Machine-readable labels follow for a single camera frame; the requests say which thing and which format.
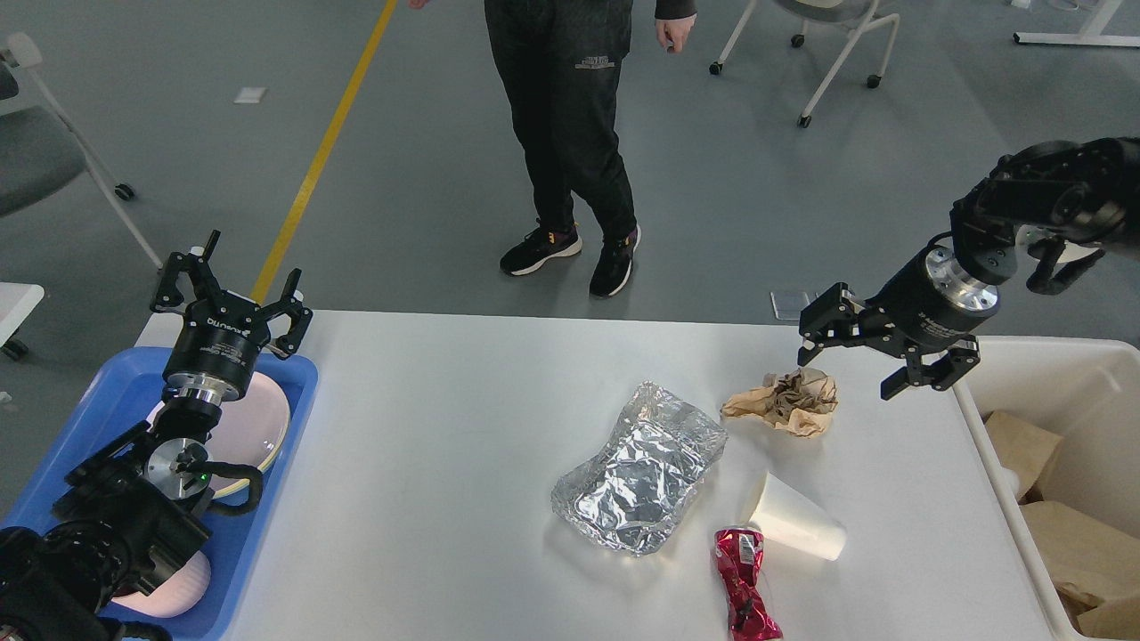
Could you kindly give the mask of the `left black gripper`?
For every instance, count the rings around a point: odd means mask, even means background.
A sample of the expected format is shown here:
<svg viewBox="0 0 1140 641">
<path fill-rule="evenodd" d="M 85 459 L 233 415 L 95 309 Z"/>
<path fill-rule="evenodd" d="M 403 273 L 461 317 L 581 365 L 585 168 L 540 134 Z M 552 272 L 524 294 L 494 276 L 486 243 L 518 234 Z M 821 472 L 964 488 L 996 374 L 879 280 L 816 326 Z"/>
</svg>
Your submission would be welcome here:
<svg viewBox="0 0 1140 641">
<path fill-rule="evenodd" d="M 158 268 L 158 284 L 150 297 L 150 313 L 184 316 L 163 378 L 170 388 L 206 386 L 221 401 L 238 401 L 249 392 L 256 357 L 267 348 L 278 360 L 290 360 L 302 344 L 314 320 L 298 289 L 302 271 L 294 268 L 285 279 L 280 299 L 259 305 L 246 297 L 227 297 L 217 284 L 210 259 L 221 232 L 213 230 L 202 248 L 172 252 Z M 290 318 L 290 327 L 272 336 L 270 324 Z"/>
</svg>

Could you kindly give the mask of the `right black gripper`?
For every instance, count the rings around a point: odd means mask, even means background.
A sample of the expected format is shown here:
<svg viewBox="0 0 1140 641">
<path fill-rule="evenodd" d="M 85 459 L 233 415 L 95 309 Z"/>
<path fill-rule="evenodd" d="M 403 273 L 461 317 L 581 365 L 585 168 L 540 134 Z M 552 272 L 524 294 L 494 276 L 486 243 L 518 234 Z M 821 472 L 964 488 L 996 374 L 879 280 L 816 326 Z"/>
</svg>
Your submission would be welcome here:
<svg viewBox="0 0 1140 641">
<path fill-rule="evenodd" d="M 968 334 L 1000 309 L 997 287 L 974 279 L 951 248 L 925 248 L 868 301 L 842 299 L 840 289 L 850 285 L 839 281 L 803 309 L 797 364 L 809 365 L 831 346 L 901 357 L 905 365 L 880 383 L 883 401 L 920 386 L 945 391 L 964 378 L 982 362 L 977 336 Z M 943 354 L 925 364 L 929 352 Z"/>
</svg>

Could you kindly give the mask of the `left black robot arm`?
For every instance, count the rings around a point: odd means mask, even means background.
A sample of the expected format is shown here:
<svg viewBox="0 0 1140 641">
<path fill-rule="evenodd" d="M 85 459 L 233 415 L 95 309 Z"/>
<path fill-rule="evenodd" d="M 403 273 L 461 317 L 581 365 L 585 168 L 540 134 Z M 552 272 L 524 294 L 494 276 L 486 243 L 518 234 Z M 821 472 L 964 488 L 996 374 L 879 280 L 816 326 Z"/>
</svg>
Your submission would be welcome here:
<svg viewBox="0 0 1140 641">
<path fill-rule="evenodd" d="M 261 352 L 290 360 L 314 320 L 293 269 L 280 299 L 260 305 L 220 287 L 210 268 L 220 232 L 172 252 L 158 271 L 154 313 L 182 331 L 162 372 L 154 419 L 142 419 L 65 474 L 52 529 L 3 530 L 5 640 L 166 640 L 163 626 L 103 615 L 114 597 L 150 594 L 211 537 L 207 514 L 260 508 L 264 472 L 217 461 L 207 439 L 223 405 L 249 393 Z"/>
</svg>

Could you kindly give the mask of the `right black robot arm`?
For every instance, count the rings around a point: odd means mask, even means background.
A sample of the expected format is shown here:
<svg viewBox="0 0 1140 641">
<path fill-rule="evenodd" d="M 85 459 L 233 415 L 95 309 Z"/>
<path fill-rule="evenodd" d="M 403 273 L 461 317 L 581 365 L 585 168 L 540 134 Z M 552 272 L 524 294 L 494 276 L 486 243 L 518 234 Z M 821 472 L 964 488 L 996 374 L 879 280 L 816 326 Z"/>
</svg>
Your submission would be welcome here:
<svg viewBox="0 0 1140 641">
<path fill-rule="evenodd" d="M 881 398 L 948 389 L 980 364 L 974 328 L 997 313 L 997 287 L 1017 271 L 1018 232 L 1039 232 L 1027 289 L 1060 295 L 1108 253 L 1137 259 L 1137 186 L 1135 137 L 1043 141 L 999 159 L 948 211 L 948 245 L 933 236 L 876 297 L 852 297 L 839 281 L 803 308 L 798 364 L 831 346 L 868 346 L 901 360 Z"/>
</svg>

